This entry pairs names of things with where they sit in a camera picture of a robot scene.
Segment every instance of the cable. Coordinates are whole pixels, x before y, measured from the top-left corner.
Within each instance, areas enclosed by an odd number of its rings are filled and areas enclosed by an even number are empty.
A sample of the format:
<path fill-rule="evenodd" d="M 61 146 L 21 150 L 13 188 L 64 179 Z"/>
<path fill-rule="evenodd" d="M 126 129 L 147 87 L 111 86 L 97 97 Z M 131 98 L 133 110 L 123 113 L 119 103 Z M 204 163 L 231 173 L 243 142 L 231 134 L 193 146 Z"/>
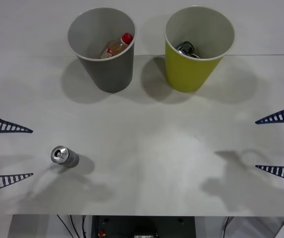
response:
<path fill-rule="evenodd" d="M 227 217 L 226 225 L 225 225 L 225 231 L 223 232 L 223 238 L 225 238 L 226 235 L 226 228 L 227 228 L 227 222 L 229 221 L 229 217 Z"/>
<path fill-rule="evenodd" d="M 83 234 L 83 238 L 87 238 L 86 236 L 86 232 L 84 231 L 84 220 L 86 219 L 86 215 L 82 216 L 82 234 Z"/>
<path fill-rule="evenodd" d="M 74 223 L 73 223 L 73 220 L 72 220 L 72 216 L 71 216 L 71 215 L 70 215 L 70 220 L 71 220 L 71 224 L 72 224 L 72 227 L 73 227 L 73 229 L 74 229 L 74 232 L 76 232 L 77 237 L 80 238 L 80 236 L 79 236 L 79 234 L 78 234 L 78 232 L 77 232 L 77 230 L 76 230 L 76 227 L 74 227 Z"/>
<path fill-rule="evenodd" d="M 72 235 L 72 233 L 70 232 L 70 230 L 69 230 L 68 227 L 66 226 L 66 224 L 65 224 L 65 223 L 63 222 L 63 220 L 60 218 L 60 216 L 59 216 L 59 215 L 57 215 L 57 216 L 58 216 L 59 220 L 63 223 L 64 227 L 66 227 L 66 229 L 68 230 L 68 232 L 69 232 L 69 234 L 71 235 L 71 237 L 74 238 L 73 235 Z"/>

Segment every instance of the black device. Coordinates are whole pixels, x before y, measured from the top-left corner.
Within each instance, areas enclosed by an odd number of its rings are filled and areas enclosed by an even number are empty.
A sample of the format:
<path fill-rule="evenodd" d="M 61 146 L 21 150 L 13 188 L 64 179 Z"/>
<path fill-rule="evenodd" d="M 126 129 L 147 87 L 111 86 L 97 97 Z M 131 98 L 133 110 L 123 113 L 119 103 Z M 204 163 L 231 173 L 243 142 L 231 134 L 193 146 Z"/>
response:
<path fill-rule="evenodd" d="M 195 238 L 194 217 L 93 216 L 91 238 Z"/>

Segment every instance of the white table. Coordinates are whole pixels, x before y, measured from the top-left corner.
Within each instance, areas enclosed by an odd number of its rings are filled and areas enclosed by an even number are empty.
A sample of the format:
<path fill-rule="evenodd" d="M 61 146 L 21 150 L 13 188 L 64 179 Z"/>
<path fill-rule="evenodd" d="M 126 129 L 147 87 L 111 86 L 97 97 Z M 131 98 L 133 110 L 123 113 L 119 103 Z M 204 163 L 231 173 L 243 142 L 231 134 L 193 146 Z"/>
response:
<path fill-rule="evenodd" d="M 122 9 L 136 23 L 136 55 L 163 55 L 167 18 L 190 5 L 209 6 L 229 18 L 236 30 L 230 55 L 284 55 L 284 0 L 0 0 L 0 54 L 72 56 L 65 37 L 73 19 L 107 6 Z"/>
<path fill-rule="evenodd" d="M 162 54 L 163 26 L 148 19 L 190 2 L 11 2 L 0 1 L 0 118 L 34 133 L 0 134 L 0 175 L 34 175 L 0 189 L 0 213 L 284 216 L 284 179 L 254 167 L 284 165 L 284 124 L 254 124 L 284 109 L 284 56 L 226 56 L 194 94 L 168 87 L 162 57 L 139 56 L 131 84 L 107 94 L 65 44 L 72 18 L 117 6 L 136 21 L 136 53 Z M 205 5 L 237 24 L 231 54 L 284 54 L 283 0 Z M 243 22 L 247 9 L 275 29 Z M 76 168 L 51 162 L 58 145 L 82 155 Z"/>

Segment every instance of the gray cup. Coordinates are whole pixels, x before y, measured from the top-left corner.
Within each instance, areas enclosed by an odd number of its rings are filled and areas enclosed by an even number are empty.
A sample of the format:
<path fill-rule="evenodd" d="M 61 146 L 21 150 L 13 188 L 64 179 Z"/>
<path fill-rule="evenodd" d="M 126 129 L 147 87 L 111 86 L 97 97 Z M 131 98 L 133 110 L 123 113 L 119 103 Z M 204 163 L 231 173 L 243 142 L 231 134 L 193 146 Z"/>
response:
<path fill-rule="evenodd" d="M 102 91 L 116 93 L 132 80 L 135 24 L 123 11 L 95 8 L 80 14 L 68 30 L 68 43 Z M 99 59 L 111 41 L 119 41 L 125 33 L 133 36 L 131 44 L 120 54 Z"/>

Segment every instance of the yellow cup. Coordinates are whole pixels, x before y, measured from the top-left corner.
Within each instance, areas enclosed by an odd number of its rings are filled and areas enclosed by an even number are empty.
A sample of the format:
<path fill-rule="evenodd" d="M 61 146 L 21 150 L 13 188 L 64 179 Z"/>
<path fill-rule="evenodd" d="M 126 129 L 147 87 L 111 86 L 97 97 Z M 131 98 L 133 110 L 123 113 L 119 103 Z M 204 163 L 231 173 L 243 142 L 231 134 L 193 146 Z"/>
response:
<path fill-rule="evenodd" d="M 206 81 L 234 42 L 234 28 L 221 13 L 204 6 L 174 12 L 164 28 L 166 77 L 177 91 L 193 92 Z M 179 53 L 175 47 L 189 41 L 200 59 Z"/>

